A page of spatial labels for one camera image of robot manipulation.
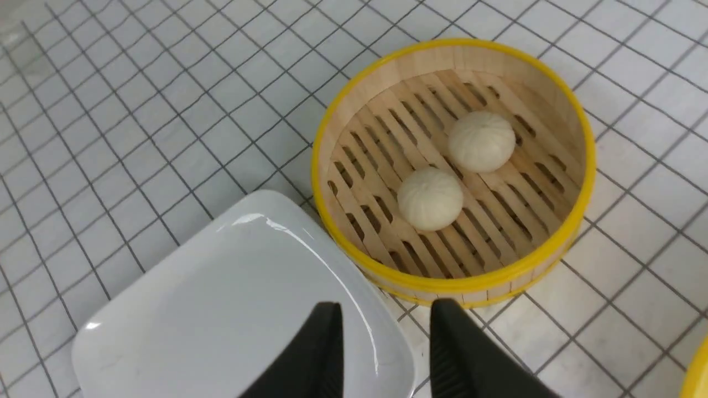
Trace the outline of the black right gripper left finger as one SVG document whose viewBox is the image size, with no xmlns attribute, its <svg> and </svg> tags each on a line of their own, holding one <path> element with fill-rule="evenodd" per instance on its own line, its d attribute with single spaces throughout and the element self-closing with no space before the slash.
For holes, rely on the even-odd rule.
<svg viewBox="0 0 708 398">
<path fill-rule="evenodd" d="M 341 305 L 319 302 L 283 352 L 242 397 L 344 396 Z"/>
</svg>

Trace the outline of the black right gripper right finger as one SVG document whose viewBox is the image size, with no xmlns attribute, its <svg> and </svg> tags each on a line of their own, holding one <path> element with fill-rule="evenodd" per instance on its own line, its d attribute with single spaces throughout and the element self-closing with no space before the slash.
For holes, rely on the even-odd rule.
<svg viewBox="0 0 708 398">
<path fill-rule="evenodd" d="M 494 343 L 453 299 L 430 314 L 432 397 L 557 397 Z"/>
</svg>

